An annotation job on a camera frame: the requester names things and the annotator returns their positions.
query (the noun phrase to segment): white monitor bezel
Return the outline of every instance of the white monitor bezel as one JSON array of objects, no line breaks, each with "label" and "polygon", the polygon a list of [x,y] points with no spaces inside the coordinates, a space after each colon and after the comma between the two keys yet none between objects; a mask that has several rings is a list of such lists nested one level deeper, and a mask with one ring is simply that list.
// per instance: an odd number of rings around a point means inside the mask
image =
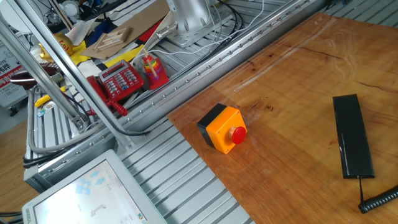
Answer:
[{"label": "white monitor bezel", "polygon": [[120,161],[119,157],[113,150],[108,150],[102,155],[93,159],[91,162],[87,163],[80,169],[78,169],[73,174],[69,175],[65,179],[61,180],[59,183],[55,184],[53,187],[49,188],[45,192],[41,193],[36,198],[32,199],[30,202],[26,203],[22,208],[22,216],[24,223],[26,224],[37,224],[36,216],[34,212],[34,207],[39,203],[43,202],[45,199],[58,192],[64,186],[72,183],[74,180],[78,179],[80,176],[103,162],[107,160],[108,164],[112,167],[115,174],[119,177],[123,186],[125,186],[127,192],[136,203],[142,214],[147,219],[146,224],[160,224],[167,223],[163,216],[156,209],[155,205],[151,202],[142,188],[139,186],[137,181],[133,178],[130,172],[127,170],[126,166]]}]

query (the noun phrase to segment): black coiled cable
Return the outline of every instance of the black coiled cable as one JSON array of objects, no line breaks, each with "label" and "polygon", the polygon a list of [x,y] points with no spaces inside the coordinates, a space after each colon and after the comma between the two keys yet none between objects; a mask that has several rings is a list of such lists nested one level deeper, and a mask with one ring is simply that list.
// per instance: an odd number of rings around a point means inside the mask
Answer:
[{"label": "black coiled cable", "polygon": [[390,190],[364,201],[362,191],[362,178],[359,178],[359,187],[361,189],[361,203],[358,205],[358,207],[362,214],[365,214],[372,209],[380,207],[381,205],[384,205],[387,202],[390,202],[398,197],[398,185],[396,185]]}]

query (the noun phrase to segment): red sign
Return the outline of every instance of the red sign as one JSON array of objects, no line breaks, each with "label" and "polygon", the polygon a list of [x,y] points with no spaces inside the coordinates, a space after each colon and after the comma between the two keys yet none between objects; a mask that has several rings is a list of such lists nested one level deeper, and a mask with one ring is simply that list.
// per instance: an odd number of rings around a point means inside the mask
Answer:
[{"label": "red sign", "polygon": [[12,69],[11,71],[5,73],[4,75],[0,76],[0,88],[2,88],[3,86],[7,85],[8,83],[10,83],[10,78],[13,74],[15,74],[16,72],[18,72],[19,70],[22,69],[22,65]]}]

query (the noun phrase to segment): screen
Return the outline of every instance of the screen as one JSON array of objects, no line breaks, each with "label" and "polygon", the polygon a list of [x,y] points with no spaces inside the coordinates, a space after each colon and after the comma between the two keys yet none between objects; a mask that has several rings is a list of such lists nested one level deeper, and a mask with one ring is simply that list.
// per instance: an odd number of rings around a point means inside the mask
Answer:
[{"label": "screen", "polygon": [[34,207],[38,224],[141,224],[147,220],[107,160]]},{"label": "screen", "polygon": [[108,73],[105,73],[102,77],[103,78],[107,78],[110,75],[113,75],[115,72],[117,72],[120,68],[123,68],[124,64],[121,63],[120,65],[114,67],[111,71],[109,71]]}]

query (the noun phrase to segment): wood grain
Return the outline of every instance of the wood grain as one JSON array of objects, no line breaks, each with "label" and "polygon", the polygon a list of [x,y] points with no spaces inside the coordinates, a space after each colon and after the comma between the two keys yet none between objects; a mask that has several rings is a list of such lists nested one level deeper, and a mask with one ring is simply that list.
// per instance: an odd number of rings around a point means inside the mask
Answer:
[{"label": "wood grain", "polygon": [[24,182],[22,157],[26,152],[26,126],[24,121],[0,135],[0,212],[20,212],[23,205],[38,196]]},{"label": "wood grain", "polygon": [[[398,200],[362,215],[344,180],[333,96],[356,93],[376,174],[365,198],[398,184],[398,29],[316,14],[168,117],[256,223],[397,223]],[[248,136],[228,155],[196,123],[241,110]]]}]

